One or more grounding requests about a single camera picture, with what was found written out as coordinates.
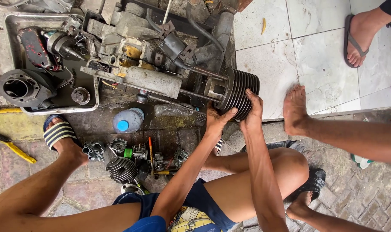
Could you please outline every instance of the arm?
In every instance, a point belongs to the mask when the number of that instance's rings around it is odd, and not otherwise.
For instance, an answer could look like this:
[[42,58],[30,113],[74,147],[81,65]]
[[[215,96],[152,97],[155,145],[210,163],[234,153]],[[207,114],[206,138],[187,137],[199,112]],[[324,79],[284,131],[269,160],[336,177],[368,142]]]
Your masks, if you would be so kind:
[[232,108],[226,114],[219,116],[213,109],[212,103],[208,104],[207,109],[207,129],[203,139],[194,150],[194,152],[184,162],[177,174],[168,182],[167,186],[161,191],[151,216],[159,215],[165,219],[167,226],[172,218],[184,203],[187,194],[197,178],[204,162],[214,146],[220,140],[224,125],[237,113],[236,108]]
[[283,199],[274,176],[262,129],[263,100],[246,90],[252,109],[240,123],[246,142],[253,204],[263,231],[288,232]]

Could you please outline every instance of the metal rod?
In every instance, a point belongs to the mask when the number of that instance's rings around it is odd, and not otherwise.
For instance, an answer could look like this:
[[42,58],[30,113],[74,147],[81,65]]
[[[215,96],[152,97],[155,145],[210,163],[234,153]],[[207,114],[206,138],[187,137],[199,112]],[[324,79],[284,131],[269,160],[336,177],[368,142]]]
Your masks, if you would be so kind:
[[194,67],[194,68],[190,69],[190,71],[193,71],[193,72],[196,72],[196,73],[199,73],[199,74],[203,74],[203,75],[206,75],[206,76],[214,77],[214,78],[217,78],[217,79],[220,79],[220,80],[227,81],[227,79],[228,79],[225,76],[222,76],[220,74],[214,73],[212,71],[208,71],[208,70],[202,69],[200,67]]
[[213,102],[218,102],[218,103],[220,103],[220,100],[218,100],[218,99],[210,98],[210,97],[207,97],[207,96],[204,96],[204,95],[195,93],[195,92],[191,92],[191,91],[188,91],[188,90],[180,89],[180,92],[187,93],[187,94],[189,94],[189,95],[193,95],[193,96],[196,96],[196,97],[199,97],[199,98],[204,98],[204,99],[207,99],[207,100],[210,100],[210,101],[213,101]]
[[159,97],[154,96],[154,95],[152,95],[152,94],[148,95],[148,97],[149,97],[149,98],[152,98],[152,99],[154,99],[154,100],[160,101],[160,102],[165,102],[165,103],[168,103],[168,104],[172,104],[172,105],[175,105],[175,106],[180,106],[180,107],[186,108],[186,109],[188,109],[189,111],[194,112],[194,113],[201,113],[201,114],[204,114],[204,115],[205,115],[204,112],[197,111],[197,110],[195,110],[195,109],[193,109],[193,108],[189,108],[189,107],[183,106],[183,105],[181,105],[181,104],[179,104],[179,103],[176,103],[176,102],[172,102],[172,101],[169,101],[169,100],[166,100],[166,99],[163,99],[163,98],[159,98]]
[[167,10],[165,11],[165,16],[164,16],[164,20],[162,20],[162,24],[165,24],[165,22],[167,22],[168,13],[171,8],[171,3],[172,3],[172,0],[170,0],[168,2]]

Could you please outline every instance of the metal tray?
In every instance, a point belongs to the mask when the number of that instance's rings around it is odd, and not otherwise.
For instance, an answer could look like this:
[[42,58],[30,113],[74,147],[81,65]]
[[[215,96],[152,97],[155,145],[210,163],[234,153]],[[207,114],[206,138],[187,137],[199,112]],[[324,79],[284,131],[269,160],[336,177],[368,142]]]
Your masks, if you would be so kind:
[[[20,44],[18,38],[18,31],[22,28],[28,26],[39,26],[47,29],[56,29],[59,28],[62,22],[69,16],[69,14],[42,14],[42,13],[23,13],[23,12],[8,12],[5,17],[5,30],[9,39],[9,44],[11,47],[11,57],[13,66],[15,69],[25,69],[27,67],[26,63],[26,54],[23,49],[23,46]],[[39,110],[31,111],[30,108],[21,107],[22,111],[29,115],[44,115],[44,114],[54,114],[54,113],[75,113],[75,112],[87,112],[93,111],[98,108],[99,105],[99,91],[98,91],[98,79],[91,77],[94,85],[89,90],[91,96],[95,96],[95,104],[90,106],[76,106],[76,107],[60,107],[60,108],[51,108],[48,110]]]

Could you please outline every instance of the blue bottle cap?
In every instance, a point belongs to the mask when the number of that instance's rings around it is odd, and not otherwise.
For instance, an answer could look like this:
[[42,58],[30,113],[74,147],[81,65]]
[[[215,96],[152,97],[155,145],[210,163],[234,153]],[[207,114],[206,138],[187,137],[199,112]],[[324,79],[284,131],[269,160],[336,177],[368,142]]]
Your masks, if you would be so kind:
[[117,128],[120,131],[126,131],[129,128],[129,123],[126,120],[121,120],[118,122]]

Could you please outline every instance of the plastic water bottle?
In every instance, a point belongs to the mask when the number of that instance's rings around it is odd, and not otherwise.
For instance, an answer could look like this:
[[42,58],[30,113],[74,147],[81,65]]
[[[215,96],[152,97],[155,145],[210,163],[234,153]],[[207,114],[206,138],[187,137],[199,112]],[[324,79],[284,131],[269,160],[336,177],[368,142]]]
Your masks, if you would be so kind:
[[140,129],[144,120],[144,112],[139,108],[130,108],[120,113],[117,113],[114,117],[112,125],[114,130],[121,133],[134,133]]

